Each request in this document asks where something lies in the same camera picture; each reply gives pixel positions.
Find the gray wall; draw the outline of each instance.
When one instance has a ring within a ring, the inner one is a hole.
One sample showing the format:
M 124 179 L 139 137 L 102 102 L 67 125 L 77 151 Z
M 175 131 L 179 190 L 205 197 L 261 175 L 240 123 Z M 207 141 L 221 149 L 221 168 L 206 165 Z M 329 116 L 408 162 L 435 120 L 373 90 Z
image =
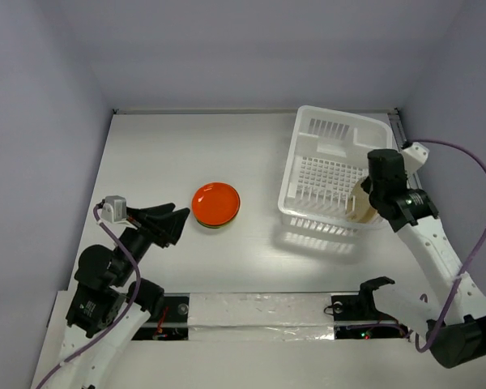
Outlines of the gray wall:
M 486 161 L 486 0 L 465 4 L 402 113 L 412 138 L 460 143 Z M 486 178 L 475 162 L 443 147 L 431 147 L 427 165 L 421 181 L 465 258 L 486 223 Z M 471 274 L 486 293 L 486 245 Z
M 116 108 L 391 108 L 463 0 L 60 2 Z
M 69 31 L 51 1 L 0 0 L 1 389 L 30 385 L 111 118 Z

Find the white table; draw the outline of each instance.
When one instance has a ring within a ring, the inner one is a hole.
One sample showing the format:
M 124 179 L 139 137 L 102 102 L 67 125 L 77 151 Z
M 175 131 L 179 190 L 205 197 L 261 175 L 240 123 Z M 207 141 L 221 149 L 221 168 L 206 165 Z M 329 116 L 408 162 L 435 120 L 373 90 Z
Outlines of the white table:
M 367 116 L 388 122 L 385 114 Z M 113 246 L 91 214 L 106 195 L 122 195 L 130 207 L 188 207 L 200 186 L 222 181 L 241 196 L 237 218 L 210 230 L 191 216 L 177 246 L 146 254 L 144 278 L 168 293 L 252 293 L 353 291 L 389 276 L 428 293 L 416 260 L 389 228 L 322 246 L 284 229 L 277 198 L 294 121 L 292 113 L 115 115 L 78 257 L 93 244 Z M 58 298 L 35 381 L 56 362 L 75 286 L 72 280 Z M 486 388 L 486 357 L 444 370 L 413 347 L 400 340 L 131 342 L 111 388 Z

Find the orange plate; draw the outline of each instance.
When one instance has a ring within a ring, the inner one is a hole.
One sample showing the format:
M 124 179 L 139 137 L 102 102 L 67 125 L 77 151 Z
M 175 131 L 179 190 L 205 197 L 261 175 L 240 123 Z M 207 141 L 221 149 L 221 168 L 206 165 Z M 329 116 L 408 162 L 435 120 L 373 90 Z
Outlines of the orange plate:
M 240 209 L 240 196 L 229 184 L 211 182 L 194 194 L 194 217 L 207 226 L 221 226 L 234 219 Z

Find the white dish rack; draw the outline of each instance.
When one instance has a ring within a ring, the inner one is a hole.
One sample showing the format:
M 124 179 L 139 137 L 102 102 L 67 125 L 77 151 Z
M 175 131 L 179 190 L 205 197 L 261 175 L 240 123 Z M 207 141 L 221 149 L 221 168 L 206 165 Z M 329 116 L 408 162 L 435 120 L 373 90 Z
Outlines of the white dish rack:
M 367 153 L 376 148 L 393 148 L 392 130 L 385 123 L 300 107 L 279 194 L 283 222 L 308 232 L 338 235 L 385 225 L 380 216 L 367 224 L 347 220 L 355 206 L 351 191 L 367 176 Z

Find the dish rack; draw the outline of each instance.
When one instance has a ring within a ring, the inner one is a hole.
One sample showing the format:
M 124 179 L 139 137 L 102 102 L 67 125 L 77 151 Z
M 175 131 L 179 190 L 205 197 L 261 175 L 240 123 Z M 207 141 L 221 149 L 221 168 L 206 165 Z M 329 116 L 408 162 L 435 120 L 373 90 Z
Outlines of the dish rack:
M 384 226 L 378 215 L 367 224 L 347 220 L 356 201 L 352 189 L 368 175 L 367 153 L 376 148 L 394 148 L 392 130 L 385 123 L 300 107 L 279 194 L 283 223 L 318 236 L 349 236 Z

